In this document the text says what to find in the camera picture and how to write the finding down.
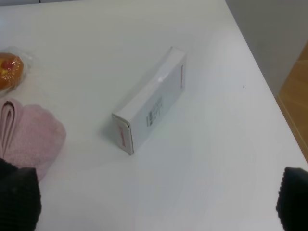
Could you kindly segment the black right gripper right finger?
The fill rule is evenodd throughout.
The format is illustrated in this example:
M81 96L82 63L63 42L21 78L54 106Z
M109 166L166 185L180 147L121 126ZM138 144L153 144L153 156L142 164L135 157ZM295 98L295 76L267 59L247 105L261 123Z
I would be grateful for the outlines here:
M285 168L276 211L285 231L308 229L308 173L305 170Z

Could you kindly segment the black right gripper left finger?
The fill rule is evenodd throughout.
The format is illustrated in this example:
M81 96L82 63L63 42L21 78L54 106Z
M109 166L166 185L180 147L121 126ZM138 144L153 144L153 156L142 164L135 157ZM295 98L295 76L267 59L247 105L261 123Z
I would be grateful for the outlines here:
M35 168L0 160L0 229L33 231L41 213L41 195Z

